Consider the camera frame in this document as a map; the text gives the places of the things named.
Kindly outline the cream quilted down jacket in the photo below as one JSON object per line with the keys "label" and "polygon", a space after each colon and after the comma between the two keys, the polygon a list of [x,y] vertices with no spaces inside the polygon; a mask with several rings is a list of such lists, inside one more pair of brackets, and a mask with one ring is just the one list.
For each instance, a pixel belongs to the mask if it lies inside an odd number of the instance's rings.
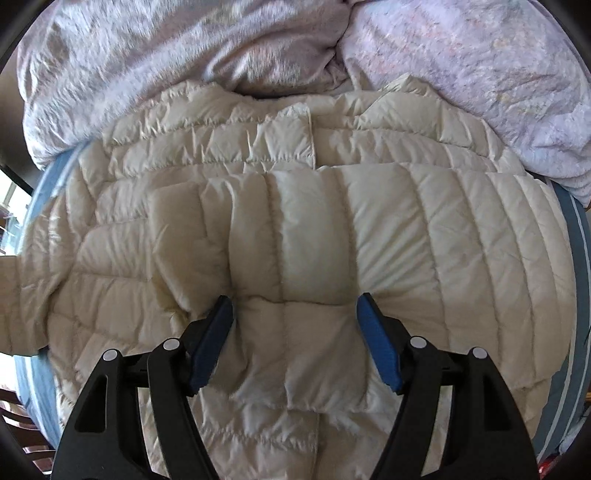
{"label": "cream quilted down jacket", "polygon": [[1,260],[1,350],[47,349],[66,421],[100,355],[149,351],[217,297],[236,322],[190,403],[225,479],[366,479],[401,400],[355,303],[488,351],[529,432],[576,320],[551,187],[408,76],[256,100],[176,85],[106,128]]}

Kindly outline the dark wooden chair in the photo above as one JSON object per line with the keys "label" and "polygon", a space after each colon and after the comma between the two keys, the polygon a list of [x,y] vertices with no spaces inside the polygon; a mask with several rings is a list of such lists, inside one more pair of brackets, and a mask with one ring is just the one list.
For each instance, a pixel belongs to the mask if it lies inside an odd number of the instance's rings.
{"label": "dark wooden chair", "polygon": [[1,389],[1,478],[49,479],[54,455],[17,394]]}

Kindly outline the lilac floral duvet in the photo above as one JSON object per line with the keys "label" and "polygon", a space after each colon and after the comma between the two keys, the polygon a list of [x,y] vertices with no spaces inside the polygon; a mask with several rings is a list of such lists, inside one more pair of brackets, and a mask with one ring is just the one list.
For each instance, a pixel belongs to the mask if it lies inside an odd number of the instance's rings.
{"label": "lilac floral duvet", "polygon": [[57,1],[17,78],[38,166],[191,79],[257,97],[429,82],[590,200],[590,73],[533,1]]}

